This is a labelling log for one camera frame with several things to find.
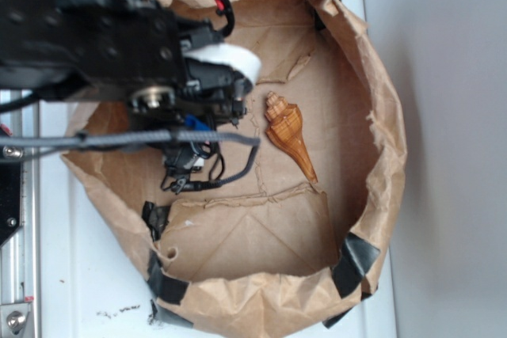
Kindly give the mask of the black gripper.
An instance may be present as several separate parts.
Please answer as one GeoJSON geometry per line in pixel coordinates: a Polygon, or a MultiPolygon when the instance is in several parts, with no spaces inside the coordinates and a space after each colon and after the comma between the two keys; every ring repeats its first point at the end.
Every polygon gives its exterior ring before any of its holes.
{"type": "Polygon", "coordinates": [[[129,120],[137,130],[168,130],[172,139],[154,142],[162,152],[164,192],[200,192],[237,181],[252,169],[260,146],[258,138],[220,133],[224,124],[238,125],[246,111],[261,69],[260,59],[243,47],[226,44],[226,30],[212,23],[177,19],[183,81],[154,85],[133,93],[129,120]],[[226,177],[222,141],[250,147],[245,167],[226,177]]]}

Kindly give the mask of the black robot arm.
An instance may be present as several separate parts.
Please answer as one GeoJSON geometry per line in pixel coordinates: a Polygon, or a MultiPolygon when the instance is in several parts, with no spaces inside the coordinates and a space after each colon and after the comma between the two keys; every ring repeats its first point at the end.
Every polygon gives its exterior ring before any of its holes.
{"type": "Polygon", "coordinates": [[[193,180],[203,162],[223,165],[222,142],[250,148],[260,141],[221,132],[246,114],[246,98],[261,69],[251,51],[225,39],[234,29],[230,0],[213,0],[222,28],[192,20],[157,0],[1,0],[1,87],[23,97],[4,103],[14,112],[40,101],[119,101],[130,127],[111,135],[84,131],[69,137],[4,137],[30,160],[63,150],[134,150],[163,155],[162,189],[200,192],[236,181],[210,172],[193,180]]]}

